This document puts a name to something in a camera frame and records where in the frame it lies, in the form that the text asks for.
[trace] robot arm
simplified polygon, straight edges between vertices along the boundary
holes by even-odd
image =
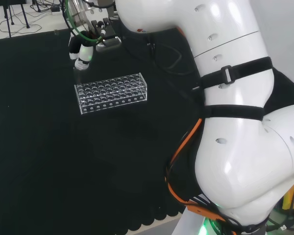
[[[206,108],[241,108],[241,113],[206,119],[196,178],[223,215],[242,226],[263,224],[294,184],[294,106],[264,118],[242,118],[246,110],[263,110],[274,84],[271,67],[237,80],[232,72],[268,60],[249,0],[116,0],[116,6],[133,32],[179,27],[206,83],[213,73],[222,74],[223,82],[204,87]]]

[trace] end effector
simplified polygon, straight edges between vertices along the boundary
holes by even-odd
[[[69,42],[70,58],[75,61],[78,70],[86,70],[93,57],[94,47],[97,52],[105,52],[121,45],[121,40],[111,26],[108,10],[93,7],[96,0],[67,0],[70,15],[76,29]]]

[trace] strap buckle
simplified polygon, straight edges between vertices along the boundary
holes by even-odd
[[[236,76],[234,75],[232,66],[228,65],[228,66],[222,67],[221,72],[222,72],[222,81],[224,84],[229,85],[235,82]]]

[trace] black mat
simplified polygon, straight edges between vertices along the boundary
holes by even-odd
[[[193,65],[177,31],[156,37],[183,51],[178,69]],[[85,82],[141,72],[148,102],[81,117],[68,39],[0,40],[0,235],[121,235],[183,210],[164,166],[200,116],[186,97],[197,77],[172,77],[123,48],[95,56]],[[294,84],[277,71],[275,79],[267,112],[294,104]]]

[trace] yellow object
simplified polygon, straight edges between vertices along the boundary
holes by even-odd
[[[291,207],[292,198],[294,195],[294,185],[292,188],[284,195],[283,197],[283,206],[282,209],[288,210]]]

